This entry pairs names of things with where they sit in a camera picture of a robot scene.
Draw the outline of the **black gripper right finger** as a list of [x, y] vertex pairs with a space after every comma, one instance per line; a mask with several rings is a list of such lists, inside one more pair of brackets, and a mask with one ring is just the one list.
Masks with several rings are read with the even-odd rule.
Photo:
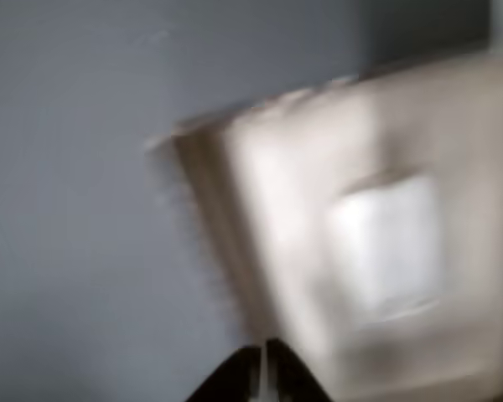
[[279, 401], [331, 401], [307, 364], [283, 340], [268, 339], [266, 348]]

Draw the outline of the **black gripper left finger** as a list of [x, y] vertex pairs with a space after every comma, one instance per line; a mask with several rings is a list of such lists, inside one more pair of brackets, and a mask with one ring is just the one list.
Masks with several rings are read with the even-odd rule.
[[186, 402], [249, 401], [259, 393], [261, 349], [245, 346], [220, 363]]

